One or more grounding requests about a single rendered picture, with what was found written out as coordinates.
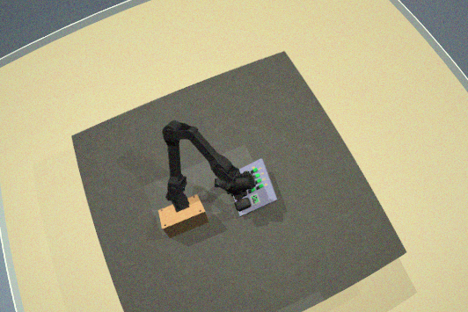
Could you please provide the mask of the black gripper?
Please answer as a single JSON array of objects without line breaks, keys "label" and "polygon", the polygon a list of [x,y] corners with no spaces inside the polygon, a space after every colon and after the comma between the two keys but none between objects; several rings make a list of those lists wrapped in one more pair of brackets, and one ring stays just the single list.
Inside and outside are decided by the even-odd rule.
[{"label": "black gripper", "polygon": [[249,198],[243,198],[244,196],[247,195],[247,191],[243,192],[242,190],[235,189],[233,192],[227,192],[227,194],[229,194],[229,193],[231,194],[231,196],[234,196],[235,200],[237,201],[234,204],[235,204],[236,209],[239,212],[252,206],[251,201],[249,200]]}]

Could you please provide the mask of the light grey switch panel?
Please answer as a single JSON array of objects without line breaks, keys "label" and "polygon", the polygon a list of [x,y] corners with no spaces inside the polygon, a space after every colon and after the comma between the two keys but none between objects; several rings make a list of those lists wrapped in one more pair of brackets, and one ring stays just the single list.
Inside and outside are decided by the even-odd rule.
[{"label": "light grey switch panel", "polygon": [[238,211],[240,217],[278,200],[276,198],[274,188],[271,184],[267,168],[262,158],[254,163],[246,165],[245,167],[239,169],[239,171],[240,174],[244,173],[245,171],[249,171],[252,173],[256,181],[256,186],[253,187],[253,189],[247,189],[247,195],[243,197],[249,198],[252,206],[243,211]]}]

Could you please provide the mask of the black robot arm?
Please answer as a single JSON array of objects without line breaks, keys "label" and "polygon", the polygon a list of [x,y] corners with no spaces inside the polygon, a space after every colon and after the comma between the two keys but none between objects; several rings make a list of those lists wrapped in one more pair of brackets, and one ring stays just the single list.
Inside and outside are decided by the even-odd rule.
[{"label": "black robot arm", "polygon": [[235,189],[246,192],[247,189],[253,189],[256,186],[252,173],[245,171],[238,174],[239,170],[232,165],[231,161],[219,155],[196,127],[172,120],[164,127],[163,135],[167,144],[171,173],[165,197],[172,202],[176,213],[189,208],[189,201],[183,193],[187,184],[186,176],[182,175],[180,167],[179,141],[182,139],[189,140],[208,160],[211,170],[218,177],[215,179],[215,187],[221,187],[227,192],[233,192]]}]

